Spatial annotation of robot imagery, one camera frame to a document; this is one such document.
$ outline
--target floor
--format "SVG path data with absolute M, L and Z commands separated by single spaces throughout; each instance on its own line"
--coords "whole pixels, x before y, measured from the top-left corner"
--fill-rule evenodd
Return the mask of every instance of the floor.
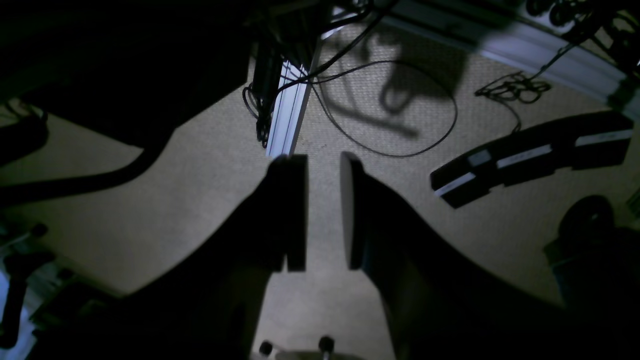
M 351 26 L 323 47 L 328 59 L 362 28 Z M 457 155 L 509 134 L 515 125 L 499 104 L 474 90 L 514 69 L 396 28 L 380 25 L 331 73 L 374 60 L 420 64 L 452 90 L 458 121 L 434 149 L 412 158 L 373 154 L 349 141 L 309 101 L 296 152 L 308 154 L 308 263 L 302 274 L 275 274 L 267 289 L 256 344 L 312 350 L 330 334 L 336 351 L 366 360 L 393 359 L 382 303 L 360 272 L 346 270 L 342 245 L 339 156 L 351 151 L 366 170 L 399 192 L 446 240 L 472 261 L 527 293 L 561 303 L 541 250 L 554 239 L 564 212 L 591 194 L 608 197 L 619 225 L 633 225 L 625 201 L 640 186 L 640 132 L 619 167 L 555 175 L 496 188 L 460 209 L 433 195 L 429 174 Z M 337 122 L 379 152 L 411 153 L 438 140 L 454 107 L 432 79 L 389 64 L 323 87 Z M 533 105 L 515 104 L 524 128 L 605 110 L 586 95 L 554 85 Z M 0 169 L 0 184 L 103 172 L 130 162 L 138 149 L 53 117 L 47 147 Z M 50 227 L 45 246 L 60 262 L 114 293 L 149 283 L 193 252 L 258 184 L 268 166 L 240 90 L 182 126 L 158 162 L 139 179 L 103 192 L 29 204 L 14 216 Z

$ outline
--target cable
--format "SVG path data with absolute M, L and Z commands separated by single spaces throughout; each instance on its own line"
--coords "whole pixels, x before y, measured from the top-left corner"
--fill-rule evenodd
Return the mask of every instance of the cable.
M 551 84 L 545 81 L 534 81 L 540 75 L 542 75 L 551 65 L 553 65 L 558 59 L 563 57 L 569 50 L 575 47 L 574 43 L 569 43 L 563 47 L 561 47 L 556 55 L 544 66 L 540 68 L 540 70 L 535 73 L 535 75 L 527 78 L 524 76 L 522 71 L 514 72 L 512 74 L 508 74 L 502 76 L 499 79 L 488 83 L 482 88 L 476 90 L 474 94 L 476 96 L 485 97 L 491 101 L 495 101 L 504 107 L 506 107 L 515 117 L 516 126 L 511 131 L 512 133 L 516 133 L 522 128 L 522 119 L 515 111 L 515 109 L 510 106 L 507 102 L 509 101 L 520 101 L 523 104 L 533 104 L 534 102 L 540 100 L 542 94 L 551 90 Z M 532 99 L 526 99 L 523 97 L 523 94 L 534 94 Z
M 331 111 L 329 110 L 328 106 L 326 105 L 326 100 L 323 101 L 322 98 L 324 98 L 324 92 L 322 91 L 322 85 L 323 83 L 341 78 L 342 76 L 345 76 L 347 74 L 350 74 L 354 71 L 358 71 L 358 70 L 362 70 L 365 69 L 367 67 L 370 66 L 374 66 L 374 65 L 379 65 L 379 64 L 383 64 L 383 63 L 395 63 L 398 65 L 403 65 L 403 66 L 407 66 L 413 70 L 416 70 L 420 73 L 422 73 L 423 75 L 427 76 L 429 79 L 431 79 L 434 83 L 436 83 L 439 87 L 442 88 L 442 90 L 445 91 L 445 93 L 447 94 L 447 96 L 451 99 L 451 102 L 453 103 L 453 107 L 454 107 L 454 115 L 453 115 L 453 121 L 451 122 L 451 127 L 449 127 L 449 129 L 447 130 L 447 132 L 440 138 L 438 139 L 436 142 L 432 143 L 431 145 L 425 147 L 424 149 L 417 151 L 417 152 L 413 152 L 410 154 L 389 154 L 386 152 L 381 152 L 378 151 L 376 149 L 373 149 L 371 147 L 366 146 L 365 144 L 359 142 L 358 140 L 354 139 L 351 135 L 349 135 L 339 124 L 338 122 L 335 120 L 335 118 L 333 117 L 333 115 L 331 114 Z M 318 101 L 320 102 L 320 106 L 322 106 L 322 109 L 324 111 L 324 114 L 326 115 L 326 117 L 329 119 L 329 121 L 333 124 L 333 126 L 335 126 L 336 129 L 338 129 L 338 131 L 340 131 L 347 139 L 351 140 L 353 143 L 355 143 L 356 145 L 360 146 L 361 148 L 371 151 L 374 154 L 378 154 L 381 156 L 386 156 L 388 158 L 411 158 L 417 155 L 420 155 L 424 152 L 427 152 L 431 149 L 433 149 L 434 147 L 438 146 L 441 142 L 443 142 L 447 137 L 449 137 L 449 135 L 453 132 L 453 129 L 456 127 L 456 123 L 458 121 L 458 103 L 456 102 L 455 97 L 453 96 L 453 94 L 451 93 L 451 91 L 449 91 L 441 82 L 439 82 L 436 78 L 434 78 L 430 73 L 428 73 L 426 70 L 403 60 L 381 60 L 381 61 L 374 61 L 365 65 L 361 65 L 358 67 L 355 67 L 353 69 L 349 69 L 347 71 L 341 72 L 339 74 L 336 75 L 332 75 L 329 76 L 328 78 L 319 80 L 319 81 L 309 81 L 307 82 L 307 84 L 309 84 L 311 86 L 311 89 L 314 91 L 314 93 L 316 94 L 316 97 L 318 99 Z M 320 91 L 323 93 L 322 98 L 320 97 L 320 95 L 318 94 L 318 91 L 316 90 L 316 87 L 314 85 L 318 85 L 320 87 Z
M 244 89 L 242 89 L 242 100 L 244 101 L 244 105 L 246 106 L 246 109 L 249 110 L 249 112 L 251 113 L 251 115 L 258 120 L 258 114 L 255 113 L 255 111 L 253 110 L 254 108 L 257 109 L 257 104 L 255 103 L 255 100 L 253 99 L 253 97 L 250 97 L 249 99 L 251 100 L 252 104 L 249 105 L 249 101 L 247 100 L 246 97 L 246 93 L 249 92 L 250 94 L 252 94 L 252 89 L 251 89 L 251 85 L 249 84 L 249 86 L 245 87 Z
M 375 28 L 376 25 L 378 25 L 378 23 L 382 20 L 382 18 L 384 18 L 384 16 L 386 16 L 386 14 L 390 12 L 391 9 L 398 2 L 399 0 L 392 0 L 386 7 L 381 9 L 380 12 L 378 13 L 378 16 L 376 16 L 376 18 L 369 25 L 367 25 L 367 27 L 355 39 L 353 39 L 353 41 L 351 41 L 345 48 L 340 50 L 336 55 L 334 55 L 326 63 L 318 66 L 318 68 L 315 71 L 295 81 L 291 81 L 290 83 L 284 84 L 280 88 L 278 88 L 273 99 L 271 99 L 268 105 L 264 107 L 265 109 L 268 109 L 268 111 L 263 111 L 263 114 L 260 114 L 259 112 L 259 115 L 261 116 L 259 116 L 258 121 L 256 121 L 256 131 L 258 134 L 258 140 L 262 141 L 263 147 L 266 146 L 266 142 L 269 138 L 269 128 L 271 126 L 270 124 L 271 114 L 273 113 L 273 109 L 275 108 L 275 100 L 277 99 L 278 95 L 280 95 L 281 92 L 283 92 L 284 90 L 292 86 L 295 86 L 300 83 L 304 83 L 305 81 L 313 79 L 314 77 L 327 71 L 336 61 L 341 59 L 346 53 L 348 53 L 356 45 L 358 45 L 362 41 L 362 39 L 364 39 L 373 30 L 373 28 Z
M 0 209 L 26 202 L 41 201 L 96 192 L 127 183 L 153 165 L 169 142 L 173 129 L 165 129 L 148 144 L 138 157 L 123 168 L 88 176 L 17 184 L 0 188 Z

